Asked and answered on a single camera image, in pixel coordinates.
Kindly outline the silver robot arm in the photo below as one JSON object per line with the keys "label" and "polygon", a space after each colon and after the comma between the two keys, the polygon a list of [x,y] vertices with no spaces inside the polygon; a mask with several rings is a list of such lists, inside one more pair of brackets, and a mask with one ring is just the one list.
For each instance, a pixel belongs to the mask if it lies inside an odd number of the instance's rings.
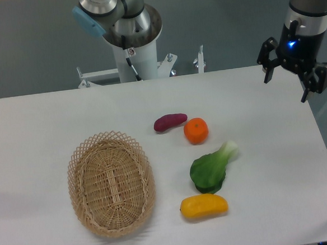
{"label": "silver robot arm", "polygon": [[264,83],[271,81],[274,69],[282,67],[298,75],[304,92],[302,102],[313,92],[327,88],[327,62],[317,61],[327,29],[327,0],[289,0],[281,37],[262,43],[257,63],[263,67]]}

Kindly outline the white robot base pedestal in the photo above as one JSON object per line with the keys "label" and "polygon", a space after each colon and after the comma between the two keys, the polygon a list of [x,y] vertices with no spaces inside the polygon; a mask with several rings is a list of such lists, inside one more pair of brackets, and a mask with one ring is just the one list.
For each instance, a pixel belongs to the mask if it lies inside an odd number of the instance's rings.
{"label": "white robot base pedestal", "polygon": [[103,37],[113,49],[117,69],[127,62],[139,67],[157,63],[156,40],[161,16],[144,0],[78,0],[72,9],[77,23],[93,37]]}

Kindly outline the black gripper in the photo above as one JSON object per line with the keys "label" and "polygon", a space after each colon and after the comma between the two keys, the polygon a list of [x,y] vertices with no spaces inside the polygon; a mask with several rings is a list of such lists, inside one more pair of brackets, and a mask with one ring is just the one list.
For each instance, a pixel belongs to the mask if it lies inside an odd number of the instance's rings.
{"label": "black gripper", "polygon": [[[279,66],[300,74],[304,92],[301,102],[304,103],[311,92],[320,94],[327,88],[327,62],[317,63],[316,58],[325,33],[303,36],[289,33],[289,28],[283,25],[281,38],[278,42],[269,37],[261,45],[257,64],[263,67],[264,83],[271,81],[274,69]],[[275,50],[277,58],[270,59],[270,53]]]}

